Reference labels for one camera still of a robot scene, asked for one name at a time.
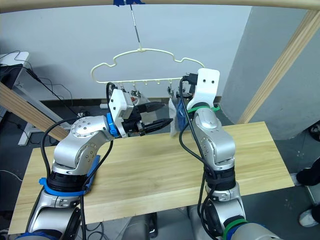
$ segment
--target blue tape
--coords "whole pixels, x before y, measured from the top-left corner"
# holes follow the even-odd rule
[[[87,173],[87,176],[89,176],[93,172],[93,170],[96,168],[96,166],[99,163],[99,159],[100,159],[100,155],[96,155],[94,160],[93,160],[93,163],[92,163],[92,166],[90,168],[90,171]],[[63,191],[52,190],[48,186],[47,179],[45,177],[42,177],[42,178],[39,179],[39,184],[43,185],[44,190],[48,194],[51,194],[51,195],[54,195],[54,196],[61,196],[61,197],[77,197],[77,196],[85,195],[88,191],[90,191],[90,188],[91,188],[91,185],[92,185],[93,181],[94,181],[94,176],[91,177],[90,181],[86,185],[88,190],[86,190],[86,191],[74,191],[74,192],[63,192]]]
[[[123,6],[123,5],[132,5],[132,4],[146,4],[145,2],[142,2],[140,0],[113,0],[113,5],[116,6]]]
[[[28,237],[28,236],[39,236],[39,237],[44,237],[47,238],[48,240],[59,240],[55,236],[50,236],[42,231],[39,232],[25,232],[24,234],[18,236],[16,239],[23,238],[23,237]]]
[[[115,138],[119,137],[119,134],[118,134],[118,131],[117,131],[117,128],[116,128],[116,125],[114,123],[114,120],[112,119],[112,115],[110,112],[108,112],[106,114],[106,121],[109,125],[109,132],[112,136],[114,136]]]

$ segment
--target wooden beam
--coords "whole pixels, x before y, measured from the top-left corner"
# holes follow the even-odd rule
[[[142,0],[146,4],[204,4],[320,10],[320,0]],[[0,0],[0,12],[61,7],[113,5],[114,0]]]
[[[308,42],[312,39],[319,27],[320,11],[309,10],[291,37],[284,51],[277,59],[269,74],[266,76],[252,100],[244,110],[237,122],[238,124],[246,124],[251,120],[282,77],[290,69]]]
[[[3,83],[0,83],[0,105],[42,131],[46,131],[55,123]],[[68,132],[57,126],[49,135],[61,141],[68,135]]]

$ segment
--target white sneaker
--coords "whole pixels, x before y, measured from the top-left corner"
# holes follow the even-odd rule
[[[311,214],[311,209],[304,211],[303,213],[300,214],[299,216],[299,223],[301,226],[305,228],[311,228],[315,225],[318,225],[319,223],[314,220]]]

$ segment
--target floor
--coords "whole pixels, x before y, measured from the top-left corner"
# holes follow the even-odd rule
[[[105,113],[99,106],[73,108],[75,111],[85,109],[93,116]],[[62,118],[72,116],[63,107],[55,107],[53,110]],[[221,111],[218,111],[216,115],[223,125],[231,124]],[[157,113],[157,116],[158,118],[168,117],[168,108],[162,108]],[[29,142],[26,146],[18,146],[17,143],[22,131],[12,122],[20,124],[22,129],[26,125],[25,121],[11,113],[7,113],[0,123],[0,170],[11,171],[23,178],[32,149],[39,147],[39,144]],[[169,130],[169,127],[166,127],[160,132],[168,132]],[[31,141],[34,143],[39,142],[42,135],[43,133],[34,133]],[[275,144],[290,173],[296,173],[310,166],[320,156],[320,142],[311,138],[306,131],[290,140],[277,140]],[[46,145],[51,145],[49,139],[47,139]],[[14,209],[20,185],[21,182],[17,178],[6,172],[0,172],[0,230],[9,227],[10,211]],[[306,189],[302,186],[247,195],[242,200],[248,220],[266,226],[284,240],[315,239],[314,236],[318,236],[320,233],[320,225],[304,228],[298,224],[299,214],[312,205]],[[95,226],[96,224],[90,224],[88,228],[92,229]],[[115,226],[119,227],[117,231],[120,233],[122,229],[119,223],[109,221],[104,222],[104,226],[108,239],[119,240],[117,235],[108,233],[111,229],[115,229]],[[185,208],[159,212],[158,227],[159,234],[155,238],[156,240],[194,239]],[[90,240],[95,239],[99,240],[100,236],[94,234],[90,237]]]

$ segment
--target green cable tie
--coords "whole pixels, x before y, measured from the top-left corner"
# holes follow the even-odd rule
[[[224,229],[223,231],[223,240],[227,240],[227,234],[229,232],[230,229],[232,229],[234,226],[238,225],[238,224],[242,224],[242,223],[247,223],[248,221],[241,218],[241,219],[237,219],[237,220],[234,220],[232,222],[230,222],[226,228]]]
[[[197,111],[198,109],[201,109],[201,108],[207,108],[207,109],[209,109],[210,107],[209,106],[196,106],[196,107],[193,107],[193,108],[191,108],[191,109],[189,109],[188,110],[188,114],[189,113],[192,113],[192,112],[195,112],[195,111]],[[220,110],[220,106],[218,106],[218,107],[212,107],[211,108],[214,112],[216,112],[216,111],[218,111],[218,110]]]

